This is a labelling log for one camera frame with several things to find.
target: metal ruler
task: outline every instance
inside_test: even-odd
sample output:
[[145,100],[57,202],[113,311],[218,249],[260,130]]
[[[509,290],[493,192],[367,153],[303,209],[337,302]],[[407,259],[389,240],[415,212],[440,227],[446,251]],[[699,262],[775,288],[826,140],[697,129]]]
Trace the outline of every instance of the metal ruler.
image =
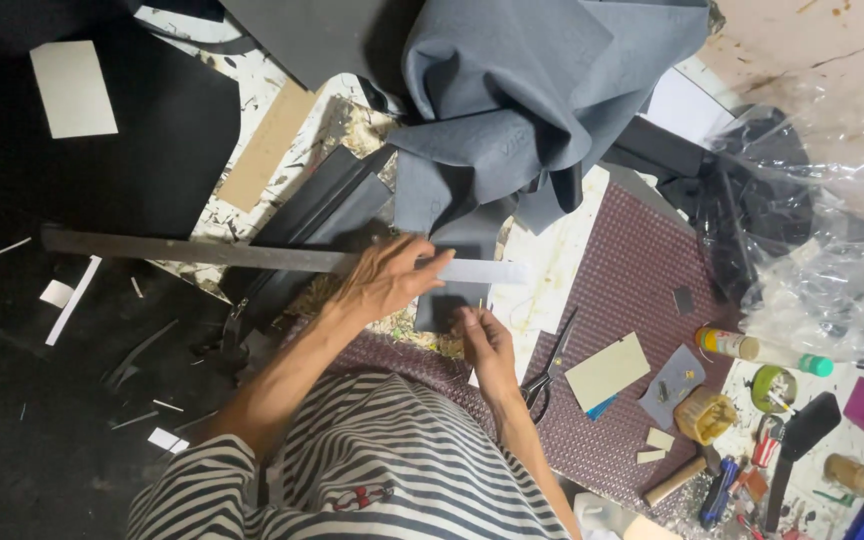
[[[352,252],[208,244],[78,232],[56,227],[42,227],[42,245],[51,252],[102,258],[224,264],[339,275],[352,272],[360,258],[359,254]],[[522,285],[529,283],[529,268],[524,264],[500,260],[456,258],[438,273],[438,278],[447,282]]]

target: hammer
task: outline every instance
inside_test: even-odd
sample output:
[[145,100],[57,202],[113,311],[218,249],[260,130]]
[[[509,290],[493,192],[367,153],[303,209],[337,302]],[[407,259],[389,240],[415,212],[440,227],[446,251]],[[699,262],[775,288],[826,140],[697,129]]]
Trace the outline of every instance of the hammer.
[[722,456],[711,446],[700,446],[699,454],[694,459],[649,490],[642,498],[649,508],[652,508],[703,471],[713,477],[722,473]]

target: plastic bag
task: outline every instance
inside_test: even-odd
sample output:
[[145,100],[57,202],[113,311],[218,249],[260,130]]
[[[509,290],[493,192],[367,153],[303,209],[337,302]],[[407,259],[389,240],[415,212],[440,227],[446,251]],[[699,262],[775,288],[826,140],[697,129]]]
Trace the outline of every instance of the plastic bag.
[[811,93],[801,113],[756,105],[710,141],[697,229],[746,334],[864,362],[864,114]]

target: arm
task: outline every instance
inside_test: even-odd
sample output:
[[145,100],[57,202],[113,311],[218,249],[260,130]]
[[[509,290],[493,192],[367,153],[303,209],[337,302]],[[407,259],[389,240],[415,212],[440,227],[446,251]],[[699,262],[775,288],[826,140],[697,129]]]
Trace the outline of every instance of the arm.
[[216,413],[202,440],[238,436],[261,461],[285,435],[292,414],[339,353],[370,322],[443,286],[437,274],[454,254],[443,251],[416,270],[416,259],[435,255],[435,246],[424,239],[402,234],[386,245],[367,249],[318,317]]
[[499,442],[529,471],[569,535],[581,539],[579,523],[549,468],[539,432],[519,392],[512,335],[487,309],[463,307],[459,315],[465,360],[475,368],[482,398],[495,419]]

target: wooden hammer handle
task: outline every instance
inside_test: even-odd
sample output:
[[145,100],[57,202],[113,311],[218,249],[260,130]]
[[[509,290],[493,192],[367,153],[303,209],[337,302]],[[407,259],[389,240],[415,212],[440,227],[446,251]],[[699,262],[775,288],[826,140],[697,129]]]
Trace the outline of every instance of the wooden hammer handle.
[[654,507],[661,503],[663,499],[672,493],[675,493],[675,490],[682,487],[683,484],[695,478],[699,473],[705,471],[706,465],[706,459],[703,456],[700,455],[699,457],[696,457],[689,461],[687,465],[678,469],[674,474],[667,477],[661,484],[656,485],[654,488],[649,490],[643,499],[645,499],[649,508]]

